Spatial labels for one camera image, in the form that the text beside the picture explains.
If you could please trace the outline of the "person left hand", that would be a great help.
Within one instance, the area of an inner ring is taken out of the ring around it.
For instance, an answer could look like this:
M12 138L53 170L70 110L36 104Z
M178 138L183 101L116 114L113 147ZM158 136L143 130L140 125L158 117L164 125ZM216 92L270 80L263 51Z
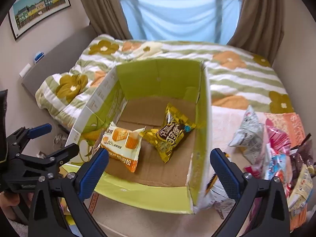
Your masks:
M16 207L20 203L20 197L17 193L1 192L1 209L4 212L7 219L22 223L22 220L14 212L13 207Z

